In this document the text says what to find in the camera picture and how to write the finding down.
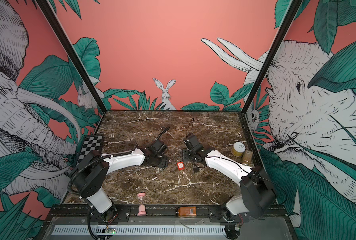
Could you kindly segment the red padlock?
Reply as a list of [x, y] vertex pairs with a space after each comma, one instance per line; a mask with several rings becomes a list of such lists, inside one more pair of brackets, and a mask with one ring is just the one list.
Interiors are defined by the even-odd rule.
[[177, 167], [178, 167], [178, 170], [181, 171], [181, 170], [184, 170], [185, 169], [185, 165], [183, 162], [178, 162], [177, 163]]

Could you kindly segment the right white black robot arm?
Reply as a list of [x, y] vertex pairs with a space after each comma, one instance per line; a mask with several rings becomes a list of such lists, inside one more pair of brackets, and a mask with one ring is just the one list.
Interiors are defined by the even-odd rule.
[[225, 219], [243, 214], [259, 218], [276, 200], [273, 182], [263, 167], [243, 165], [212, 147], [205, 148], [194, 134], [188, 134], [183, 141], [186, 145], [182, 150], [184, 160], [215, 169], [239, 185], [240, 194], [222, 205], [221, 214]]

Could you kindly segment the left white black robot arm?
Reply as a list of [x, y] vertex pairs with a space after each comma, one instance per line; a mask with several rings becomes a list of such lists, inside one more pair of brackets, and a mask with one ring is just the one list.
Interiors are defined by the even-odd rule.
[[72, 171], [68, 192], [87, 201], [100, 214], [115, 211], [115, 205], [103, 189], [106, 176], [121, 169], [141, 165], [165, 169], [169, 162], [165, 154], [167, 149], [165, 143], [156, 139], [151, 145], [135, 147], [125, 152], [101, 154], [90, 151]]

